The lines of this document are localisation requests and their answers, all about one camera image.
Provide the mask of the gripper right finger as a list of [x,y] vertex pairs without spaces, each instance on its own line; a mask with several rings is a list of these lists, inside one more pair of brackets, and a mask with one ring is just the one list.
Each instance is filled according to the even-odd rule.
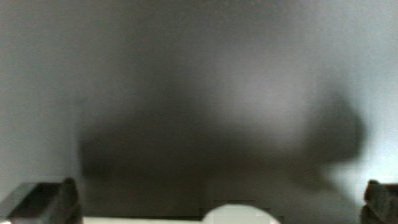
[[398,224],[398,184],[368,182],[360,224]]

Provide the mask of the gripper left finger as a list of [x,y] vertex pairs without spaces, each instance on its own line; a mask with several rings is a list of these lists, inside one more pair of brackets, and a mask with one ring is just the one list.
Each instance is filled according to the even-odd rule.
[[0,201],[0,224],[83,224],[74,180],[23,183]]

